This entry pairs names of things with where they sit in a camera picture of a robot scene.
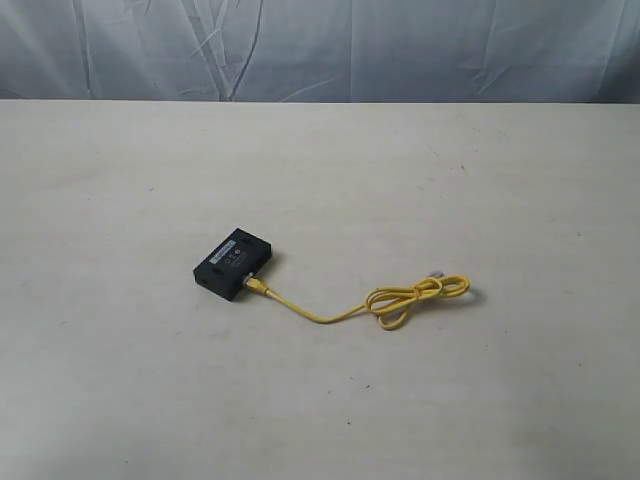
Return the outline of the grey wrinkled backdrop cloth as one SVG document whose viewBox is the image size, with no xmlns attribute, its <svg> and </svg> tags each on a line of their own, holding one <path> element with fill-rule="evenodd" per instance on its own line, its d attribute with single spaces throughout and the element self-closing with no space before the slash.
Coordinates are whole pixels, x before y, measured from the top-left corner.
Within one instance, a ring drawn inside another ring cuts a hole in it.
<svg viewBox="0 0 640 480">
<path fill-rule="evenodd" d="M 5 1 L 6 99 L 639 99 L 635 1 Z"/>
</svg>

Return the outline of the black network switch box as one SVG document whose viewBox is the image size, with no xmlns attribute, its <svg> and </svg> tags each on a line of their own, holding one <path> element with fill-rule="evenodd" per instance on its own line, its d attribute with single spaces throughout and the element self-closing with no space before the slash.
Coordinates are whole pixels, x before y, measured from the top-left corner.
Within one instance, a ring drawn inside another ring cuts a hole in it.
<svg viewBox="0 0 640 480">
<path fill-rule="evenodd" d="M 195 282 L 217 296 L 233 301 L 249 276 L 272 257 L 271 244 L 236 228 L 193 270 Z"/>
</svg>

